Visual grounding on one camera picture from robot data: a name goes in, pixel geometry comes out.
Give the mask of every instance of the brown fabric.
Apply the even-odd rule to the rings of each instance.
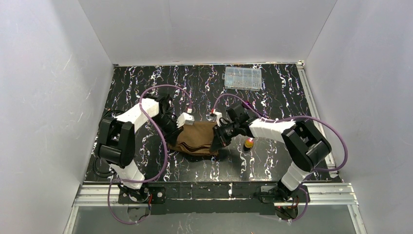
[[[184,125],[175,146],[168,145],[171,150],[184,152],[192,156],[217,156],[218,152],[210,153],[215,122],[194,122],[193,125]]]

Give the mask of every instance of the plastic storage box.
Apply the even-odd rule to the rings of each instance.
[[[225,88],[260,91],[263,79],[261,69],[226,67]]]

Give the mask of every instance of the cloth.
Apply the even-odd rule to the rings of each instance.
[[[168,145],[171,150],[184,152],[192,156],[217,156],[218,151],[209,152],[214,139],[213,127],[215,122],[194,122],[193,125],[185,124],[184,130],[179,134],[175,146]]]

